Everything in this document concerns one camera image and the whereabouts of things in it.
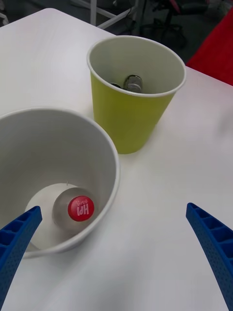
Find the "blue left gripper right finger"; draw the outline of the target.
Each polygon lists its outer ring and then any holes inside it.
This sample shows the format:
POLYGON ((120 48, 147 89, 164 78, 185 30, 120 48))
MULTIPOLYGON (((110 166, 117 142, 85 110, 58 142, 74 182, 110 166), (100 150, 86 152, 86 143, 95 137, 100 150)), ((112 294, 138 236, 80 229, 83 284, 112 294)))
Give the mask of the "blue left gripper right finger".
POLYGON ((206 255, 228 310, 233 310, 233 231, 193 203, 186 218, 206 255))

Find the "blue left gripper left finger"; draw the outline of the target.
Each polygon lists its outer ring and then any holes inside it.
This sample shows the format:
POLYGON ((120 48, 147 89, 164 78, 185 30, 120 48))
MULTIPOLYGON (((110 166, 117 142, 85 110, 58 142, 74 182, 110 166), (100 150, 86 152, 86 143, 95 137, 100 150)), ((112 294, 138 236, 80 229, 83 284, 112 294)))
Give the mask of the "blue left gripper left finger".
POLYGON ((23 255, 41 222, 41 209, 34 206, 0 230, 0 309, 23 255))

